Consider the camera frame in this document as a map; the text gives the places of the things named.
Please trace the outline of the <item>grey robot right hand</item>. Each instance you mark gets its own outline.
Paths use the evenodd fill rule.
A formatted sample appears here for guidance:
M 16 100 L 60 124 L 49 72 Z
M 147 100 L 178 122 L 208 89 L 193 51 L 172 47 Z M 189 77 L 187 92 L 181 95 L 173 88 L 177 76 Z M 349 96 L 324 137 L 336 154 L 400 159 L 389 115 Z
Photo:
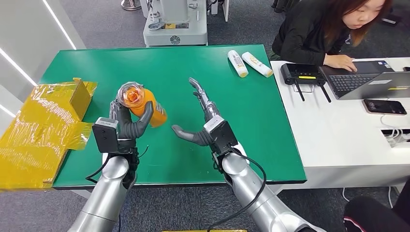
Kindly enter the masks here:
M 207 93 L 197 80 L 190 77 L 189 83 L 196 89 L 193 94 L 200 102 L 201 108 L 204 112 L 205 124 L 203 125 L 203 128 L 198 132 L 185 131 L 179 125 L 172 125 L 171 128 L 174 131 L 175 135 L 183 140 L 195 143 L 200 146 L 209 146 L 214 142 L 214 139 L 212 139 L 212 137 L 210 136 L 210 132 L 206 124 L 215 116 L 220 116 L 220 112 L 217 109 L 215 103 L 208 98 Z

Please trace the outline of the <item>person's hand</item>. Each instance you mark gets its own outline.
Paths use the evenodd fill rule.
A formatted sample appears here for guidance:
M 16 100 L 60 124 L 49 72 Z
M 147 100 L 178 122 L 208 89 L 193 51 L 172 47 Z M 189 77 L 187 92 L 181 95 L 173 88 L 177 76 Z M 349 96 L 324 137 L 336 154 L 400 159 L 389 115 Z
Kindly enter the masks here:
M 356 72 L 357 68 L 353 63 L 354 58 L 347 55 L 328 55 L 324 57 L 323 65 L 335 68 L 345 69 L 350 72 Z

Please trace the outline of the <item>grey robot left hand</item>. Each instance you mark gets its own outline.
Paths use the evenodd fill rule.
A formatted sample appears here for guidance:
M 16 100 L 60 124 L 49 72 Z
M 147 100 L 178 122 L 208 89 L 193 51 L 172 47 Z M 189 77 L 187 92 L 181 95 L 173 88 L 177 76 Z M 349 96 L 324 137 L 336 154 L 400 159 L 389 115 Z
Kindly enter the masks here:
M 148 101 L 145 104 L 143 114 L 135 122 L 132 121 L 131 111 L 128 107 L 122 105 L 117 100 L 110 102 L 110 118 L 117 120 L 119 124 L 119 137 L 121 139 L 140 138 L 153 116 L 153 102 Z

